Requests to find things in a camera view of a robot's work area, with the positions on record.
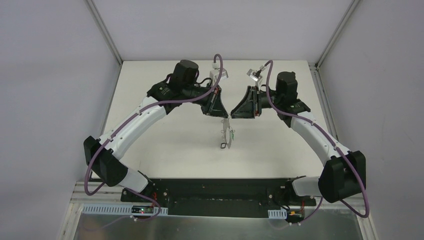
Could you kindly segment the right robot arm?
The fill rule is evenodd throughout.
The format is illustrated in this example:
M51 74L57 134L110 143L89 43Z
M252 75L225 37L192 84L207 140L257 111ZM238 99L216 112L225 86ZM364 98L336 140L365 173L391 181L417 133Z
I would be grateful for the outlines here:
M284 200L296 205L306 196L323 197L334 203L366 188L366 158L359 150L351 151L325 130L316 127L310 108L298 98L298 82L294 72L277 75L275 89L265 92L248 86L243 99L230 112L233 119L254 119L264 109L275 106L278 117L298 133L318 156L323 165L320 176L298 177L289 181Z

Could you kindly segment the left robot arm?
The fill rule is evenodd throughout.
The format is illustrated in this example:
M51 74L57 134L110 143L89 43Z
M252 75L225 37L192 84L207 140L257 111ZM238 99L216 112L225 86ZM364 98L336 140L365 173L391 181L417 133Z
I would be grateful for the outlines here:
M92 196L98 191L97 188L90 191L88 186L91 173L95 173L102 180L102 185L127 188L140 202L149 201L153 195L149 186L151 180L121 163L121 158L148 128L182 104L197 104L204 115L227 118L229 115L220 100L222 89L219 86L220 80L227 76L220 54L213 58L210 82L206 86L197 82L198 64L180 60L172 73L149 89L146 97L125 120L98 138L89 136L84 140L87 163L84 192Z

